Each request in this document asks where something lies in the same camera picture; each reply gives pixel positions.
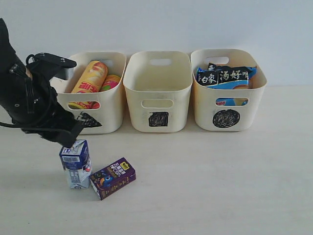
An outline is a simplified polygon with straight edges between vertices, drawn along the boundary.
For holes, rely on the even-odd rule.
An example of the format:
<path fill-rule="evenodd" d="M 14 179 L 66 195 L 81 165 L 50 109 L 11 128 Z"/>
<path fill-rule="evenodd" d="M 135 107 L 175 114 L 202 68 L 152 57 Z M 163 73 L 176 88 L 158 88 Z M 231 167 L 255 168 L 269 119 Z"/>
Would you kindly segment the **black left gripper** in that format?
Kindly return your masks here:
<path fill-rule="evenodd" d="M 0 105 L 11 123 L 1 126 L 38 132 L 42 138 L 71 148 L 84 129 L 57 101 L 50 80 L 32 74 L 22 61 L 0 63 Z"/>

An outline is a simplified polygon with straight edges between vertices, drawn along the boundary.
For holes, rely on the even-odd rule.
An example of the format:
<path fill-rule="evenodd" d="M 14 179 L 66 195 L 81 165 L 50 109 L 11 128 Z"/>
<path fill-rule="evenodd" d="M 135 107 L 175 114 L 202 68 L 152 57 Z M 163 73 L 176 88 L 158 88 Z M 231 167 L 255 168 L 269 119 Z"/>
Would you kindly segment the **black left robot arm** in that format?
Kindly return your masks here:
<path fill-rule="evenodd" d="M 10 44 L 4 20 L 0 21 L 0 105 L 11 117 L 8 128 L 71 148 L 83 125 L 64 109 L 51 86 L 53 77 L 68 80 L 73 76 L 73 60 L 50 53 L 30 54 L 23 63 Z"/>

